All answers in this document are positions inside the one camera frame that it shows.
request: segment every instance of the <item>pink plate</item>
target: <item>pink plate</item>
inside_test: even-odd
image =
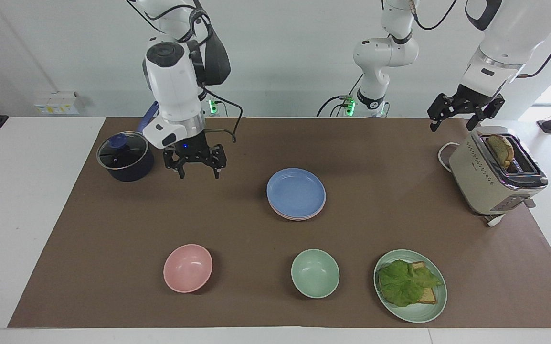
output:
[[[165,261],[163,278],[177,292],[193,292],[212,274],[212,256],[203,246],[188,244],[176,248]]]

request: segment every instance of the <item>lettuce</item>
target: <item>lettuce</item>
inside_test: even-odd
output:
[[[384,298],[398,307],[418,302],[424,288],[441,285],[437,276],[427,268],[413,269],[402,260],[393,261],[378,272]]]

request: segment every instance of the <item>white cord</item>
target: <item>white cord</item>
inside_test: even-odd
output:
[[[443,150],[445,150],[445,147],[451,146],[452,144],[454,144],[455,146],[460,146],[459,143],[448,142],[448,143],[444,144],[443,147],[441,147],[441,149],[437,153],[437,159],[439,159],[439,163],[441,163],[441,166],[443,166],[443,168],[445,168],[450,173],[452,173],[452,170],[443,162],[443,159],[441,159],[441,153],[443,152]]]

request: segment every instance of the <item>green light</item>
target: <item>green light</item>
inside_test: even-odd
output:
[[[354,100],[350,100],[350,103],[348,104],[348,108],[346,109],[346,115],[354,116],[355,107],[356,107],[356,102],[354,102]]]
[[[213,100],[210,100],[210,112],[212,115],[218,112],[218,105],[216,105]]]

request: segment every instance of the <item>green bowl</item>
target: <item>green bowl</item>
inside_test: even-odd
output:
[[[295,287],[308,298],[331,295],[339,284],[339,267],[330,254],[312,248],[295,257],[291,268]]]
[[[437,276],[441,283],[443,283],[443,285],[439,285],[433,288],[434,295],[437,297],[436,305],[415,303],[406,307],[398,307],[396,305],[393,305],[392,303],[389,303],[384,298],[384,295],[382,295],[382,292],[380,290],[380,284],[378,283],[378,271],[380,271],[383,266],[388,265],[393,261],[399,259],[402,261],[406,261],[407,263],[423,261],[424,263],[426,263],[426,267],[430,270],[430,272]],[[434,320],[434,318],[441,315],[441,312],[443,312],[443,309],[445,309],[445,304],[447,303],[447,287],[445,286],[445,279],[443,279],[443,275],[441,274],[439,269],[437,269],[435,264],[433,264],[433,262],[430,261],[428,258],[420,255],[420,253],[410,250],[394,250],[383,255],[382,258],[378,260],[378,263],[375,266],[375,270],[373,272],[373,285],[375,286],[375,291],[377,292],[380,301],[384,303],[384,306],[392,314],[398,316],[398,318],[401,318],[406,322],[430,322],[431,320]]]

